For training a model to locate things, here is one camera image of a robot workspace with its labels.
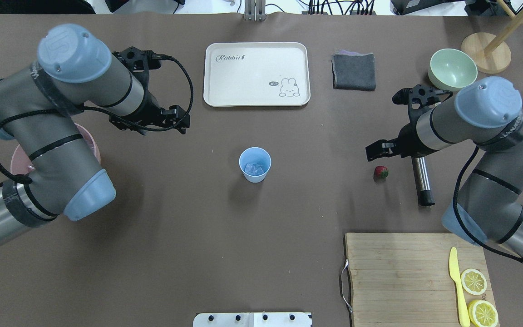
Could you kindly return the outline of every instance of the ice cube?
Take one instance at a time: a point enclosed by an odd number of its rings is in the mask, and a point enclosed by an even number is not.
[[[260,165],[258,163],[248,163],[245,165],[245,173],[251,176],[260,176],[264,174],[265,169],[263,165]]]
[[[245,170],[246,174],[253,175],[253,173],[255,172],[256,168],[253,165],[253,163],[248,163],[247,165],[245,165],[245,169],[244,170]]]

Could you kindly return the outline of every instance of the cutting board handle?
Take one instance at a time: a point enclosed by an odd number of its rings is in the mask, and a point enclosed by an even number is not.
[[[344,287],[343,287],[344,283],[342,283],[342,278],[344,276],[344,271],[347,270],[347,269],[348,269],[348,259],[346,259],[346,261],[344,262],[344,267],[342,267],[342,270],[340,271],[340,294],[342,295],[342,300],[344,300],[344,303],[346,303],[346,307],[348,308],[348,312],[352,313],[352,306],[350,305],[350,303],[348,303],[348,301],[344,297]]]

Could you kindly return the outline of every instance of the green bowl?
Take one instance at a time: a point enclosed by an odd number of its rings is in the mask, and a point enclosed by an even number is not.
[[[477,79],[478,68],[465,52],[441,49],[431,57],[427,73],[439,89],[459,91]]]

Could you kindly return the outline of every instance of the blue paper cup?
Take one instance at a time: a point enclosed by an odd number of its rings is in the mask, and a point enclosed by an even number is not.
[[[246,169],[247,164],[261,166],[263,173],[262,174],[248,174],[246,172],[246,171],[248,171]],[[249,182],[259,183],[266,177],[267,172],[270,170],[270,167],[271,167],[270,154],[267,153],[267,151],[265,151],[262,148],[258,148],[258,147],[249,148],[249,149],[243,151],[243,153],[241,153],[241,155],[239,156],[239,167],[241,168],[241,172],[243,173],[243,176],[245,176],[245,178],[247,180],[249,180]]]

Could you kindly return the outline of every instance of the table surface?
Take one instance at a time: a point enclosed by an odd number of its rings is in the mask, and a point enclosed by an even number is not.
[[[436,50],[459,48],[473,32],[496,33],[508,19],[0,16],[0,78],[27,66],[46,31],[66,22],[84,25],[112,50],[134,45],[179,59],[195,84],[191,128],[184,136],[140,136],[102,114],[74,118],[96,139],[117,198],[81,221],[61,216],[0,247],[0,326],[190,326],[198,312],[264,310],[307,311],[314,326],[348,326],[339,290],[344,234],[446,232],[440,217],[473,150],[467,141],[427,157],[436,205],[422,208],[411,161],[367,162],[365,146],[396,137],[407,113],[391,97],[429,83]],[[310,102],[207,106],[205,49],[229,41],[304,44]],[[523,95],[523,26],[507,43],[512,62],[501,76]],[[376,91],[332,88],[330,55],[340,49],[375,54]],[[174,64],[151,73],[150,89],[163,106],[187,106],[187,83]],[[4,164],[15,146],[0,141]],[[237,165],[251,146],[272,155],[260,184]],[[390,169],[382,183],[372,179],[376,165]],[[502,326],[523,325],[523,265],[490,253],[486,261]]]

